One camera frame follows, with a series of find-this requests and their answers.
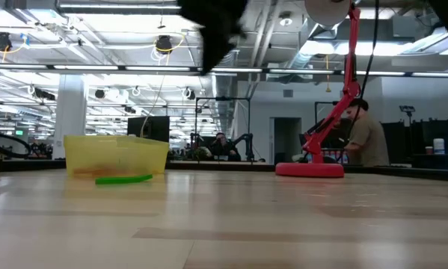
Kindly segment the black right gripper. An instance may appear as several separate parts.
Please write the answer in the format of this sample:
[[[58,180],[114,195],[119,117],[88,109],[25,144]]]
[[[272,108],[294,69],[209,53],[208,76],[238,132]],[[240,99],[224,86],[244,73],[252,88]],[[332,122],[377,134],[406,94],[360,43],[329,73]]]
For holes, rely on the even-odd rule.
[[[178,0],[179,14],[200,26],[202,70],[206,75],[234,49],[233,37],[246,38],[241,18],[248,0]]]

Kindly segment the green rubber band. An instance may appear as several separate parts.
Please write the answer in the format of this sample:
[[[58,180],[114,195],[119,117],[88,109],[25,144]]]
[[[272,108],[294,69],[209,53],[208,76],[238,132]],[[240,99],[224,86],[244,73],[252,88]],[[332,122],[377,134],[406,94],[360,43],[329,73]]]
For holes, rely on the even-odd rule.
[[[125,185],[141,183],[153,178],[152,175],[142,175],[142,176],[114,176],[114,177],[101,177],[95,179],[96,185]]]

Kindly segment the yellow translucent plastic bin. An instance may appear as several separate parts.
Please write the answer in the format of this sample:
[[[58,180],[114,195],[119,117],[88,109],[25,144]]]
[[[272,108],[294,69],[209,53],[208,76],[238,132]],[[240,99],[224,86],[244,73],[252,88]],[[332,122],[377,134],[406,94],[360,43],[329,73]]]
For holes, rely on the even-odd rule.
[[[126,168],[142,176],[164,173],[169,143],[132,136],[68,135],[64,149],[70,177],[83,167]]]

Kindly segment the seated person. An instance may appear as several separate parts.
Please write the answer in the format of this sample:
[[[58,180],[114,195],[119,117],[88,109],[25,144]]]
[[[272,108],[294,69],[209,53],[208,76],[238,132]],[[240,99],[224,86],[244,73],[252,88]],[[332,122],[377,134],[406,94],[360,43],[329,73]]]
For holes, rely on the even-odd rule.
[[[241,161],[242,157],[236,146],[227,139],[224,133],[217,133],[210,146],[212,158],[217,161]]]

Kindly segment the black monitor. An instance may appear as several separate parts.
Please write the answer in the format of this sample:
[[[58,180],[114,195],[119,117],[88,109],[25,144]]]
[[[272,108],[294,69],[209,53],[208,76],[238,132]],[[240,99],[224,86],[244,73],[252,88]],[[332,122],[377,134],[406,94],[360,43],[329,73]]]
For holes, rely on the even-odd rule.
[[[129,118],[127,120],[127,134],[168,143],[170,140],[170,117]]]

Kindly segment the red desk lamp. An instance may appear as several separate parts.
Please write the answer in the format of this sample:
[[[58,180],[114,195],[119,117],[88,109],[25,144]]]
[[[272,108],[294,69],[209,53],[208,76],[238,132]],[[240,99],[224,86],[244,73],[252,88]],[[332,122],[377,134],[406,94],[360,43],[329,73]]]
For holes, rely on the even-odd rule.
[[[353,0],[305,0],[305,8],[310,18],[322,26],[333,26],[345,18],[350,18],[349,50],[343,73],[345,76],[343,97],[325,119],[304,134],[306,143],[302,149],[312,156],[311,160],[307,163],[280,162],[275,167],[275,173],[279,176],[342,178],[345,174],[343,166],[325,163],[321,144],[339,121],[343,112],[361,92],[357,80],[355,54],[358,43],[360,9],[356,7]]]

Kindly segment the white building column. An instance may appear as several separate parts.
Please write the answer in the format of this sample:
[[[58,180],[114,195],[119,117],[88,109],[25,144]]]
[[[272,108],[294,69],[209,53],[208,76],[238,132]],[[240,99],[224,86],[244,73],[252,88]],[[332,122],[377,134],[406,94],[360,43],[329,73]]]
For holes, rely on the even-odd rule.
[[[60,75],[53,145],[53,159],[65,158],[64,137],[84,135],[88,86],[83,75]]]

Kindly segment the standing person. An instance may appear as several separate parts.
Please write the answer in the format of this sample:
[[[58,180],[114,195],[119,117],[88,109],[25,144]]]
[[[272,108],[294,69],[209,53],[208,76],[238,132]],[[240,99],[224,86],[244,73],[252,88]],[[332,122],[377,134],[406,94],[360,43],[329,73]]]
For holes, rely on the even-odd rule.
[[[346,109],[353,122],[345,151],[349,164],[362,167],[389,166],[387,143],[380,122],[368,114],[369,105],[364,99],[354,99]]]

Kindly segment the tripod light panel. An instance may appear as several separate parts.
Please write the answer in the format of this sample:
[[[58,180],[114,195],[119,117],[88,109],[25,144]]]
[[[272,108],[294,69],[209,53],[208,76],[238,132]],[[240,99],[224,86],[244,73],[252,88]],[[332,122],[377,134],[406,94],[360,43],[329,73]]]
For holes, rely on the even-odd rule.
[[[400,105],[399,109],[402,113],[405,113],[408,117],[408,125],[411,126],[413,123],[413,113],[416,111],[414,106],[411,105]]]

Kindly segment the black cabinets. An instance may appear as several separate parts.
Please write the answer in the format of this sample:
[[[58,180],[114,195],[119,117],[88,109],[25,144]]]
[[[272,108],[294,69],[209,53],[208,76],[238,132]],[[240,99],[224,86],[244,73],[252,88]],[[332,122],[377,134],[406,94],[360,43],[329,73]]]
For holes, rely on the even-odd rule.
[[[387,151],[391,164],[409,164],[413,168],[448,170],[448,120],[413,121],[406,126],[402,121],[384,123]],[[435,138],[445,140],[445,155],[427,155],[425,147]]]

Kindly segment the silver ceiling duct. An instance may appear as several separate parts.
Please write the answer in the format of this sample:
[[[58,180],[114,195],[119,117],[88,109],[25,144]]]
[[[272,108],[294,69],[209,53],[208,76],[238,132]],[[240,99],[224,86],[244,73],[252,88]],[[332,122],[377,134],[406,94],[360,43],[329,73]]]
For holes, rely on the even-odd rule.
[[[206,26],[203,28],[210,28],[214,32],[223,33],[221,29],[218,29],[217,27],[210,27]],[[236,44],[232,43],[234,45],[234,49],[230,51],[223,60],[214,68],[216,67],[233,67],[235,63],[235,48]],[[217,96],[232,96],[232,91],[235,90],[236,82],[233,77],[230,75],[212,75],[212,89],[215,90],[213,93],[214,97]],[[214,112],[216,117],[220,120],[221,124],[227,125],[230,122],[230,118],[233,115],[233,102],[217,102],[215,101],[215,108]]]

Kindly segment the black background rig frame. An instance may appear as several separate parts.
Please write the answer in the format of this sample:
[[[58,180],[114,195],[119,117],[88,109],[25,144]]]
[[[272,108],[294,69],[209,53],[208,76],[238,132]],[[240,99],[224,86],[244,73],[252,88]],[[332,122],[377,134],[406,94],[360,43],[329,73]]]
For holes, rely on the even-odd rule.
[[[230,96],[217,96],[217,97],[197,97],[195,99],[195,105],[194,105],[194,132],[191,133],[191,145],[194,144],[198,145],[199,143],[195,140],[196,137],[200,137],[200,135],[197,133],[197,118],[199,114],[199,110],[201,108],[204,108],[205,105],[199,105],[200,100],[205,100],[206,102],[213,100],[217,102],[231,102],[231,101],[246,101],[247,102],[247,119],[246,119],[246,126],[247,126],[247,133],[251,133],[251,98],[249,97],[230,97]]]

